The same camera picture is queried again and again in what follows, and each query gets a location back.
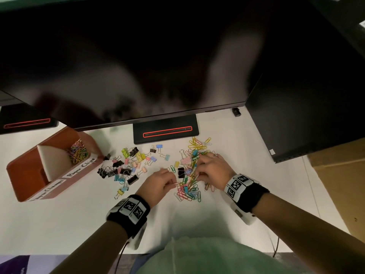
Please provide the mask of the person's right hand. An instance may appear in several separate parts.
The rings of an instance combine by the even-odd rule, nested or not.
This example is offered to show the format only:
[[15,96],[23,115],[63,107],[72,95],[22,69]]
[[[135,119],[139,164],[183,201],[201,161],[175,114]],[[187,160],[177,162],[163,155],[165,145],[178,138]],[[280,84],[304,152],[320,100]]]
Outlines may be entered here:
[[224,191],[227,183],[236,175],[236,172],[220,154],[212,152],[199,155],[194,176],[197,181],[213,185]]

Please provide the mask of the person's left hand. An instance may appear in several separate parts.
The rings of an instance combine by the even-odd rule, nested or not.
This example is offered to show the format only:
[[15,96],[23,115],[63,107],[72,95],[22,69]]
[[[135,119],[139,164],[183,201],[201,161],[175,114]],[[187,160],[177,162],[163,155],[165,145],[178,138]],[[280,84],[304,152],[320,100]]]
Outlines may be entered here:
[[156,172],[154,172],[144,181],[135,194],[142,197],[152,209],[171,189],[175,188],[160,188],[156,184]]

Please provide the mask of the person's left forearm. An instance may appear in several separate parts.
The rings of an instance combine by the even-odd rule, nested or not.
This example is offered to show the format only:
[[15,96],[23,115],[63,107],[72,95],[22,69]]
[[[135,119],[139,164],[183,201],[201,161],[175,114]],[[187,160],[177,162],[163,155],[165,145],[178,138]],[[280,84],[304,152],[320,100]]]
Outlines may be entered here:
[[122,226],[106,221],[50,274],[108,274],[127,239]]

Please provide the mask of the person's right forearm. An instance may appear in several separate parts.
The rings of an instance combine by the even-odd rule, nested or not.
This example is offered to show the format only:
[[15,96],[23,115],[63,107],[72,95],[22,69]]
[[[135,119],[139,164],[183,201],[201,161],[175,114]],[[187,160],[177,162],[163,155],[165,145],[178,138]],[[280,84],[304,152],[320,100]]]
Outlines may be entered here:
[[365,274],[365,243],[271,194],[253,214],[317,274]]

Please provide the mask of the pile of coloured paper clips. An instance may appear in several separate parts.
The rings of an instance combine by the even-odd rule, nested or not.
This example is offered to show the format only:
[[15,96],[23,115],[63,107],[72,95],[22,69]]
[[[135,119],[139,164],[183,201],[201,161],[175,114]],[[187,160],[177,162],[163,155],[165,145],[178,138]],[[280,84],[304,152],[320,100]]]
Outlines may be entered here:
[[178,201],[196,201],[200,203],[202,201],[202,191],[211,189],[214,192],[215,188],[205,182],[201,189],[194,176],[199,155],[206,155],[211,152],[209,149],[211,146],[211,137],[202,140],[195,136],[188,139],[187,144],[179,149],[178,155],[168,168],[176,175],[177,183],[185,183],[184,186],[176,186],[174,196]]

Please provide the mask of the pile of coloured binder clips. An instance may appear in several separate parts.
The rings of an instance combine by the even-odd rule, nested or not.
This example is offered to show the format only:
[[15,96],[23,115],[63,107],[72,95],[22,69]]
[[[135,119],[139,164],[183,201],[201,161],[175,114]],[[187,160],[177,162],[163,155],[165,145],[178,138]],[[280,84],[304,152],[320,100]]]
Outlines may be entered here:
[[170,158],[169,155],[162,154],[162,148],[162,144],[155,144],[150,147],[148,152],[144,152],[141,147],[125,147],[121,150],[121,155],[108,154],[103,158],[97,174],[103,180],[113,180],[118,185],[115,200],[118,200],[130,189],[131,185],[146,174],[148,167],[155,164],[159,156],[167,160]]

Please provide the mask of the black right wristband with markers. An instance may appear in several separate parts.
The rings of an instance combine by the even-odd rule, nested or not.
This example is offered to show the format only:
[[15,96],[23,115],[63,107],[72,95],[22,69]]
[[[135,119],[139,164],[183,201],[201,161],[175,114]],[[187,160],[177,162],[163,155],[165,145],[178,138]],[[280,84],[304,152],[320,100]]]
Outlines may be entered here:
[[240,220],[250,226],[257,220],[252,210],[266,193],[270,191],[255,179],[236,174],[226,184],[222,196]]

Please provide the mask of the black wristband with markers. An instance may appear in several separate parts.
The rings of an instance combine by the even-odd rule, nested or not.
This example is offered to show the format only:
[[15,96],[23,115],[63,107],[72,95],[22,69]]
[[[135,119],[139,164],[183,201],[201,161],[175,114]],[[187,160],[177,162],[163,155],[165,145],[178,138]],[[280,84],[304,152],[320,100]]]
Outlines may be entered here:
[[252,210],[266,193],[270,191],[255,179],[236,174],[226,184],[222,196],[240,220],[250,226],[257,220]]
[[127,233],[129,248],[137,250],[147,227],[149,204],[139,195],[132,194],[119,201],[106,215],[106,221],[119,224]]

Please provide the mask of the black stand base red stripe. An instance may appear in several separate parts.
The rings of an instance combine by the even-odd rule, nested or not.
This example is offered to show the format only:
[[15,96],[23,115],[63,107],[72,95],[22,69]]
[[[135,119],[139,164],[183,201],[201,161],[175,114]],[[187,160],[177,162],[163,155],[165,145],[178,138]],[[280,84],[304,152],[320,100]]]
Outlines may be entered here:
[[136,145],[195,137],[199,133],[195,114],[133,124],[133,141]]
[[0,135],[57,127],[59,122],[26,104],[0,108]]

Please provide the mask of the white handwritten paper label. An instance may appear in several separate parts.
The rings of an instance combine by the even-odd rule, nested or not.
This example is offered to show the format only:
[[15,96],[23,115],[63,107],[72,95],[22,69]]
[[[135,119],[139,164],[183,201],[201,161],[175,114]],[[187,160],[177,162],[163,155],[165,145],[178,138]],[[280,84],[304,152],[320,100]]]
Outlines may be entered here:
[[45,188],[37,192],[35,195],[26,200],[26,202],[36,201],[39,199],[44,199],[45,196],[54,191],[58,186],[64,183],[67,179],[57,179],[48,184]]
[[62,178],[64,179],[69,179],[72,178],[73,176],[77,175],[78,173],[80,173],[82,170],[84,170],[86,167],[90,166],[92,163],[94,163],[97,160],[97,156],[90,156],[89,159],[87,159],[86,161],[82,162],[79,166],[74,167],[73,169],[71,169],[67,174],[65,174]]

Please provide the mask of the light green shirt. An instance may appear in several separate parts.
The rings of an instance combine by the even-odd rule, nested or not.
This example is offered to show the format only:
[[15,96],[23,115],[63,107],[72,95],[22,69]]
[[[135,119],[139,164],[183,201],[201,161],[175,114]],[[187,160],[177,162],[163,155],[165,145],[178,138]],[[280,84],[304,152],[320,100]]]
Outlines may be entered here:
[[136,258],[131,274],[301,274],[268,254],[219,237],[172,238]]

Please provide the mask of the black monitor with white sticker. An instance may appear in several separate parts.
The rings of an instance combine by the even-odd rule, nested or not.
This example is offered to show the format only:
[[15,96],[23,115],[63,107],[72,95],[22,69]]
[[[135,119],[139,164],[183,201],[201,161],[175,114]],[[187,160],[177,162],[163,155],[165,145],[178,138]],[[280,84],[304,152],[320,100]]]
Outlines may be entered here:
[[245,107],[275,163],[365,137],[365,0],[281,0]]

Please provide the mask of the brown cardboard box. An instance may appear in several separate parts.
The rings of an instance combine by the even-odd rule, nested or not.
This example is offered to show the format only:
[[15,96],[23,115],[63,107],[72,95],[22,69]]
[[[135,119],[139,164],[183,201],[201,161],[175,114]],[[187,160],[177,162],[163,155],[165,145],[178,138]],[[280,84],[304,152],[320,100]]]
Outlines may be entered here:
[[349,233],[365,243],[365,137],[307,156]]

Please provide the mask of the brown wooden organizer box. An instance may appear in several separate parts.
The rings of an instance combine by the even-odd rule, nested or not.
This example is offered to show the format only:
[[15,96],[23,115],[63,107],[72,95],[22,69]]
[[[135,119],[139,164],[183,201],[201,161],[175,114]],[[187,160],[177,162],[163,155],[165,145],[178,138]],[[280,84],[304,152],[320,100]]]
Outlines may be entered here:
[[[74,167],[79,166],[82,162],[89,159],[90,156],[97,156],[97,160],[77,175],[67,179],[54,191],[45,196],[44,199],[39,200],[52,199],[57,197],[102,163],[104,155],[98,147],[94,138],[86,134],[85,132],[77,132],[70,127],[65,127],[61,129],[57,133],[42,141],[39,146],[54,147],[65,151],[69,149],[72,144],[75,143],[78,139],[82,140],[89,152],[89,155],[80,163],[72,165],[63,170],[59,175],[57,175],[54,180],[63,179],[62,177],[65,174],[67,174]],[[46,177],[46,171],[44,169],[44,166],[42,165],[38,147],[31,148],[21,156],[11,161],[7,165],[7,173],[9,175],[16,198],[19,202],[25,202],[27,199],[29,199],[37,192],[45,188],[48,184],[54,181],[48,181],[48,178]]]

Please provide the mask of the purple printed sheet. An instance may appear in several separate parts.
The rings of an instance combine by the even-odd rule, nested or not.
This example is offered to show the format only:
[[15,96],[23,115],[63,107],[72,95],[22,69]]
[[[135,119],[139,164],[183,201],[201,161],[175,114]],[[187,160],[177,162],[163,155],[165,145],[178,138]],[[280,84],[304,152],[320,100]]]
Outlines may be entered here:
[[0,274],[49,274],[68,255],[0,255]]

